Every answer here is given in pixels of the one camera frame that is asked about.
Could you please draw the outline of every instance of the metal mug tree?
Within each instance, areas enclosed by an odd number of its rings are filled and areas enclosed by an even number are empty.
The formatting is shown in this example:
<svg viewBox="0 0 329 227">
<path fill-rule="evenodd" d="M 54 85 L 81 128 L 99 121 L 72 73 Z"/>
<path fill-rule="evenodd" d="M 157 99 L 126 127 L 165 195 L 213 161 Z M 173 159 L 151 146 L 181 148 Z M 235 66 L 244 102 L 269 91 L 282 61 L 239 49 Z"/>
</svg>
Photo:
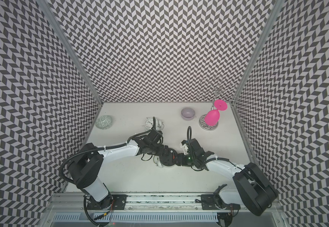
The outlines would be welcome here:
<svg viewBox="0 0 329 227">
<path fill-rule="evenodd" d="M 222 95 L 224 95 L 225 92 L 234 90 L 235 89 L 235 85 L 236 85 L 235 83 L 230 84 L 230 88 L 223 90 L 221 88 L 223 77 L 217 76 L 217 77 L 215 77 L 215 80 L 216 79 L 219 80 L 219 82 L 218 82 L 218 84 L 220 84 L 219 87 L 218 86 L 215 86 L 215 84 L 214 84 L 214 86 L 211 85 L 211 81 L 209 79 L 203 79 L 202 80 L 202 83 L 201 83 L 201 87 L 202 88 L 205 87 L 206 86 L 206 83 L 207 83 L 207 87 L 210 88 L 210 90 L 207 88 L 207 89 L 205 89 L 205 91 L 203 91 L 203 92 L 201 92 L 199 94 L 199 99 L 201 99 L 201 100 L 205 100 L 207 97 L 213 96 L 211 110 L 214 109 L 214 102 L 217 99 L 219 99 Z M 235 101 L 235 98 L 236 98 L 235 95 L 231 95 L 229 98 L 225 98 L 224 101 L 226 101 L 226 102 Z M 203 128 L 205 130 L 208 130 L 208 131 L 211 131 L 211 130 L 216 129 L 217 126 L 219 125 L 219 123 L 216 123 L 216 125 L 214 125 L 214 126 L 210 126 L 210 125 L 206 124 L 206 122 L 205 122 L 205 116 L 206 116 L 206 114 L 202 115 L 200 117 L 200 119 L 199 119 L 199 124 L 200 124 L 201 128 Z"/>
</svg>

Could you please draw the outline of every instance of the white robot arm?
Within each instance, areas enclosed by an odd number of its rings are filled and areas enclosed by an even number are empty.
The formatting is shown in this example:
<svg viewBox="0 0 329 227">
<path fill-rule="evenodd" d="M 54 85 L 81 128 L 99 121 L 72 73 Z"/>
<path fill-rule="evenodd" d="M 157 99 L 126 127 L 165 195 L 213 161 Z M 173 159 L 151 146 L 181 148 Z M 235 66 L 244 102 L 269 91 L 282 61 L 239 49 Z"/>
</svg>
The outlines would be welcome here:
<svg viewBox="0 0 329 227">
<path fill-rule="evenodd" d="M 110 205 L 112 196 L 97 177 L 100 167 L 120 158 L 151 154 L 158 156 L 164 166 L 195 166 L 233 179 L 238 191 L 226 190 L 225 184 L 219 187 L 214 193 L 216 206 L 221 209 L 227 204 L 245 205 L 253 214 L 260 216 L 278 194 L 262 171 L 254 163 L 235 164 L 229 159 L 217 157 L 213 152 L 205 152 L 196 139 L 191 139 L 191 127 L 189 131 L 187 140 L 182 142 L 189 148 L 186 155 L 162 145 L 162 132 L 151 129 L 119 145 L 96 147 L 92 143 L 86 144 L 79 153 L 62 163 L 59 175 L 91 195 L 97 205 L 105 209 Z M 73 179 L 63 174 L 66 165 Z"/>
</svg>

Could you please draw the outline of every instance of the metal grille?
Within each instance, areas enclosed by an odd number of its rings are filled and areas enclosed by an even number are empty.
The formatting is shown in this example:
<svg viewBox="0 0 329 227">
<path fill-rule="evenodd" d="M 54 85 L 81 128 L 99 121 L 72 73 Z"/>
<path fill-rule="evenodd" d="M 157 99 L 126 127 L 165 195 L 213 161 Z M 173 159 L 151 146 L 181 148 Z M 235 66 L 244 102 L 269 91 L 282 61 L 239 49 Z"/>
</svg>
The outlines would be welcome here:
<svg viewBox="0 0 329 227">
<path fill-rule="evenodd" d="M 133 214 L 123 214 L 123 213 L 113 213 L 112 215 L 107 215 L 98 221 L 108 222 L 217 222 L 217 215 L 212 212 L 206 213 L 133 213 Z"/>
<path fill-rule="evenodd" d="M 69 213 L 57 213 L 54 218 L 53 221 L 54 222 L 67 222 L 67 221 L 77 221 L 80 219 L 80 214 L 81 213 L 73 213 L 73 212 L 69 212 Z"/>
<path fill-rule="evenodd" d="M 96 212 L 94 217 L 102 215 L 103 212 Z M 58 212 L 53 222 L 86 222 L 89 221 L 84 213 Z M 126 222 L 126 223 L 169 223 L 169 222 L 217 222 L 217 214 L 212 212 L 118 212 L 96 220 L 97 222 Z"/>
</svg>

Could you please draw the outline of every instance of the ceramic bowl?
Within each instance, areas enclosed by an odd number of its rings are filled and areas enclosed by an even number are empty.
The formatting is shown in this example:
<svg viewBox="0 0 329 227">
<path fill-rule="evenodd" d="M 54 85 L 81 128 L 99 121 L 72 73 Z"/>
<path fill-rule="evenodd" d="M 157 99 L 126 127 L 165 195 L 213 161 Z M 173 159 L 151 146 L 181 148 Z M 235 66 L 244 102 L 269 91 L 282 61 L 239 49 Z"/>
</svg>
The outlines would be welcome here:
<svg viewBox="0 0 329 227">
<path fill-rule="evenodd" d="M 181 111 L 181 116 L 184 120 L 192 120 L 195 117 L 195 111 L 190 107 L 185 107 Z"/>
<path fill-rule="evenodd" d="M 95 126 L 99 129 L 108 129 L 111 127 L 112 123 L 113 123 L 113 120 L 112 120 L 111 116 L 105 115 L 105 116 L 99 117 L 95 121 Z"/>
</svg>

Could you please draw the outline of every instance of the red wire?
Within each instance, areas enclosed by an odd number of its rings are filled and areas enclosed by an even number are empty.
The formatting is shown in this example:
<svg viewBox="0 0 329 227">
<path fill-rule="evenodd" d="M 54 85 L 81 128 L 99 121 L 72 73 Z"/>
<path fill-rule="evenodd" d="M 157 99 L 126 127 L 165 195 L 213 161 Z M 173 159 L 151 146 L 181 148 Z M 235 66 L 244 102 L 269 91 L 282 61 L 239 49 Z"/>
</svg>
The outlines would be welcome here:
<svg viewBox="0 0 329 227">
<path fill-rule="evenodd" d="M 114 203 L 114 199 L 113 199 L 113 202 L 111 203 L 111 207 L 110 207 L 110 218 L 109 218 L 109 222 L 111 220 L 111 215 L 112 215 L 112 210 L 113 210 L 113 203 Z"/>
</svg>

